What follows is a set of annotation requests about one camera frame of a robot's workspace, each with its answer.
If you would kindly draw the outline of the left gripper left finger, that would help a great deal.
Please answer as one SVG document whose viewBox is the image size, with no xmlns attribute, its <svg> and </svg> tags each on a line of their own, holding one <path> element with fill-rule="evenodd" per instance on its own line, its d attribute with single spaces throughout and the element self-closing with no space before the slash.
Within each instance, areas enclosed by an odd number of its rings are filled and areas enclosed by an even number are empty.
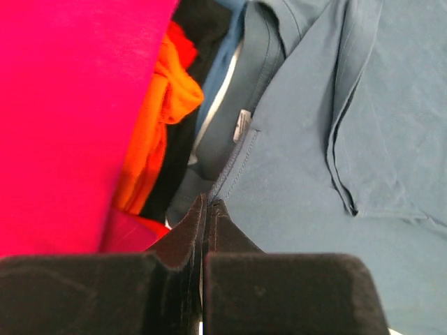
<svg viewBox="0 0 447 335">
<path fill-rule="evenodd" d="M 197 334 L 207 200 L 143 253 L 1 261 L 2 334 Z"/>
</svg>

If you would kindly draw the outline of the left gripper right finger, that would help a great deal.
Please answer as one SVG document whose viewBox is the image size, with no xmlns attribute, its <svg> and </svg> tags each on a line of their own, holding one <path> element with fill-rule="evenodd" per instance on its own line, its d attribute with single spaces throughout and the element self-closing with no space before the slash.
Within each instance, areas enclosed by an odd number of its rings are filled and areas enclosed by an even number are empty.
<svg viewBox="0 0 447 335">
<path fill-rule="evenodd" d="M 269 254 L 232 221 L 224 202 L 207 213 L 205 334 L 387 334 L 365 264 L 341 253 Z"/>
</svg>

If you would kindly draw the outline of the grey-blue t shirt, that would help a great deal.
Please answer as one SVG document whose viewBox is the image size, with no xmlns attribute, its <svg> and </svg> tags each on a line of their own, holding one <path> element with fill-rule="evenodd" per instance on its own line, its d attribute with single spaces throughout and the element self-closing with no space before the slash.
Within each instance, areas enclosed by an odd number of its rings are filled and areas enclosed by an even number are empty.
<svg viewBox="0 0 447 335">
<path fill-rule="evenodd" d="M 269 253 L 348 253 L 391 329 L 446 333 L 446 2 L 250 1 L 168 210 L 199 193 Z"/>
</svg>

